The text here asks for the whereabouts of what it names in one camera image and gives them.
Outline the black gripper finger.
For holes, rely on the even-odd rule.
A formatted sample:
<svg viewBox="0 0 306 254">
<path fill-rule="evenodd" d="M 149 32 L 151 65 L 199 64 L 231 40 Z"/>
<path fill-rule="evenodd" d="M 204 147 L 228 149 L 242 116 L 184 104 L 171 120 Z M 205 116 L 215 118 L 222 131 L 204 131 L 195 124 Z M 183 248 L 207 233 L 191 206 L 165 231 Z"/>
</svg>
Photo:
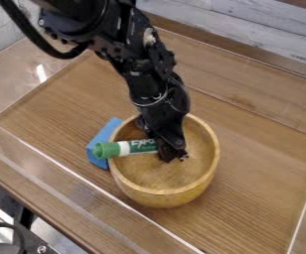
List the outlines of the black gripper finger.
<svg viewBox="0 0 306 254">
<path fill-rule="evenodd" d="M 152 136 L 153 135 L 153 132 L 152 130 L 149 129 L 149 127 L 147 126 L 147 123 L 145 123 L 145 120 L 143 118 L 143 116 L 139 116 L 136 121 L 136 126 L 137 128 L 148 135 L 148 136 Z"/>
<path fill-rule="evenodd" d="M 157 139 L 159 157 L 165 163 L 175 159 L 183 161 L 188 157 L 185 150 L 176 150 L 163 139 Z"/>
</svg>

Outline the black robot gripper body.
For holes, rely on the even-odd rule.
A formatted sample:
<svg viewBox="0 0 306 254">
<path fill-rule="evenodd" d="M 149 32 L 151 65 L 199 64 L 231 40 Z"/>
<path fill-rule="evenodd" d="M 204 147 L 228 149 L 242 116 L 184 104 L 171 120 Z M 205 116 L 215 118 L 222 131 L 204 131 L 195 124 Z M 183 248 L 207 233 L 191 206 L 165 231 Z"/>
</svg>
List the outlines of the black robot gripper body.
<svg viewBox="0 0 306 254">
<path fill-rule="evenodd" d="M 132 103 L 153 132 L 175 149 L 185 149 L 183 122 L 191 99 L 175 72 L 175 53 L 148 19 L 117 19 L 94 37 L 94 51 L 124 78 Z"/>
</svg>

